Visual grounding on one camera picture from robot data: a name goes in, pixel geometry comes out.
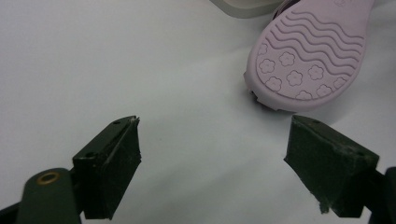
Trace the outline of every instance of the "white table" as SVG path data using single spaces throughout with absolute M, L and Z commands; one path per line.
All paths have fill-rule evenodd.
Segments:
M 378 0 L 345 93 L 301 115 L 396 165 L 396 1 Z M 242 74 L 271 15 L 241 20 L 209 0 L 0 2 L 0 208 L 114 120 L 141 118 L 143 162 L 113 221 L 367 223 L 321 215 L 283 162 L 291 113 L 254 102 Z

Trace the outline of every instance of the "wavy line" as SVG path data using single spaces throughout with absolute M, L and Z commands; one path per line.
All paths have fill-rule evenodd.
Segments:
M 356 61 L 356 62 L 359 61 L 358 59 L 356 59 L 356 58 L 354 58 L 354 57 L 352 57 L 352 56 L 343 57 L 343 56 L 338 55 L 338 53 L 334 50 L 334 47 L 332 47 L 330 44 L 327 44 L 327 43 L 312 43 L 312 42 L 310 42 L 310 41 L 309 41 L 309 38 L 308 38 L 305 34 L 303 34 L 302 32 L 300 32 L 300 31 L 285 32 L 285 31 L 281 30 L 277 24 L 276 24 L 276 28 L 277 28 L 277 30 L 278 30 L 282 35 L 300 34 L 300 35 L 303 36 L 304 40 L 305 40 L 308 44 L 310 44 L 310 45 L 312 45 L 312 46 L 316 46 L 316 47 L 317 47 L 317 46 L 327 46 L 327 47 L 330 48 L 331 52 L 332 52 L 332 53 L 335 55 L 335 57 L 338 58 L 338 59 L 343 59 L 343 60 L 346 60 L 346 59 L 353 59 L 353 60 Z
M 341 32 L 343 32 L 344 35 L 346 35 L 346 36 L 349 37 L 349 38 L 364 39 L 363 37 L 358 36 L 358 35 L 348 35 L 347 32 L 345 32 L 345 30 L 344 30 L 339 24 L 337 24 L 337 23 L 335 23 L 335 22 L 324 22 L 324 21 L 320 21 L 320 20 L 318 19 L 318 17 L 316 17 L 312 12 L 293 12 L 293 11 L 292 11 L 291 13 L 294 14 L 294 15 L 304 15 L 304 14 L 311 15 L 317 22 L 319 22 L 319 23 L 321 23 L 321 24 L 324 24 L 324 25 L 335 25 L 335 26 L 337 26 L 338 28 L 340 28 Z
M 344 42 L 345 44 L 358 45 L 358 46 L 360 46 L 361 48 L 363 47 L 363 44 L 361 44 L 361 43 L 359 43 L 359 42 L 349 42 L 349 41 L 346 41 L 346 40 L 343 39 L 343 38 L 341 37 L 341 35 L 338 34 L 335 30 L 332 30 L 332 29 L 328 29 L 328 30 L 326 30 L 326 29 L 319 29 L 312 21 L 310 21 L 310 20 L 307 19 L 307 18 L 293 19 L 293 18 L 290 18 L 289 16 L 286 16 L 286 18 L 287 18 L 288 20 L 290 20 L 290 21 L 308 21 L 309 23 L 311 23 L 311 25 L 312 25 L 315 29 L 317 29 L 317 30 L 319 30 L 319 31 L 325 31 L 325 32 L 333 31 L 333 32 L 338 36 L 338 38 L 340 38 L 340 40 L 341 40 L 342 42 Z
M 333 40 L 334 41 L 334 43 L 335 43 L 335 45 L 339 48 L 339 49 L 341 49 L 341 50 L 343 50 L 343 51 L 352 51 L 352 52 L 356 52 L 356 53 L 358 53 L 359 55 L 361 55 L 361 53 L 358 51 L 358 50 L 356 50 L 356 49 L 343 49 L 343 47 L 341 47 L 340 45 L 339 45 L 339 43 L 337 43 L 337 41 L 334 39 L 334 37 L 332 37 L 332 36 L 330 36 L 330 35 L 314 35 L 313 34 L 313 32 L 305 25 L 305 24 L 296 24 L 296 25 L 288 25 L 288 24 L 286 24 L 284 21 L 280 21 L 280 22 L 282 22 L 282 24 L 284 25 L 284 26 L 286 26 L 286 27 L 288 27 L 288 28 L 292 28 L 292 27 L 296 27 L 296 26 L 303 26 L 307 31 L 308 31 L 308 33 L 309 34 L 311 34 L 313 37 L 315 37 L 315 38 L 330 38 L 331 40 Z
M 277 48 L 277 47 L 275 47 L 275 45 L 271 42 L 271 40 L 270 40 L 268 37 L 265 37 L 265 39 L 267 40 L 268 44 L 269 44 L 269 45 L 271 46 L 271 48 L 273 48 L 273 49 L 285 49 L 285 48 L 293 49 L 293 50 L 296 52 L 296 54 L 299 56 L 300 60 L 303 61 L 303 62 L 305 62 L 305 63 L 309 63 L 309 62 L 313 62 L 313 61 L 317 61 L 317 62 L 322 63 L 323 66 L 326 68 L 327 72 L 328 72 L 330 75 L 332 75 L 332 76 L 341 76 L 341 75 L 346 75 L 346 76 L 349 76 L 349 77 L 352 76 L 351 74 L 346 74 L 346 73 L 332 73 L 332 72 L 330 71 L 329 67 L 326 65 L 326 63 L 323 62 L 322 60 L 320 60 L 320 59 L 314 59 L 314 60 L 305 59 L 305 58 L 303 58 L 303 57 L 301 56 L 301 54 L 300 54 L 300 53 L 297 51 L 297 49 L 295 49 L 294 47 L 290 46 L 290 47 L 284 47 L 284 48 Z
M 350 64 L 337 64 L 337 63 L 335 63 L 333 60 L 332 60 L 332 58 L 330 57 L 330 55 L 326 52 L 326 51 L 323 51 L 323 50 L 315 50 L 315 51 L 309 51 L 309 50 L 307 50 L 305 47 L 304 47 L 304 45 L 299 41 L 299 39 L 297 39 L 297 38 L 286 38 L 286 39 L 281 39 L 281 38 L 279 38 L 278 36 L 276 36 L 275 34 L 274 34 L 274 32 L 273 31 L 271 31 L 271 34 L 276 38 L 276 40 L 277 41 L 296 41 L 297 43 L 299 43 L 300 44 L 300 46 L 303 48 L 303 50 L 305 51 L 305 52 L 307 52 L 307 53 L 323 53 L 323 54 L 325 54 L 328 58 L 329 58 L 329 61 L 332 63 L 332 65 L 333 66 L 335 66 L 335 67 L 351 67 L 351 68 L 353 68 L 353 69 L 356 69 L 356 67 L 354 67 L 354 66 L 352 66 L 352 65 L 350 65 Z

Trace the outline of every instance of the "toy shoe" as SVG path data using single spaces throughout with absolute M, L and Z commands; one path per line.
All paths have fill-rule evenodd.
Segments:
M 286 0 L 247 60 L 247 87 L 274 110 L 312 110 L 355 79 L 375 0 Z

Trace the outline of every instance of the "black object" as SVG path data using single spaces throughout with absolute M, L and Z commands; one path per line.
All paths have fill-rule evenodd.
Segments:
M 71 171 L 50 169 L 31 177 L 20 203 L 0 211 L 1 224 L 78 224 L 111 219 L 141 162 L 137 125 L 131 116 L 105 127 L 74 158 Z
M 381 175 L 379 157 L 326 124 L 293 116 L 285 162 L 320 202 L 339 217 L 360 217 L 364 206 L 371 223 L 396 223 L 396 168 Z

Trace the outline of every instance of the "pink object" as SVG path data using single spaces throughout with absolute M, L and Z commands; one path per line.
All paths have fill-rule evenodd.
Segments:
M 278 8 L 247 60 L 258 101 L 299 112 L 339 96 L 361 68 L 374 1 L 286 0 L 294 5 Z

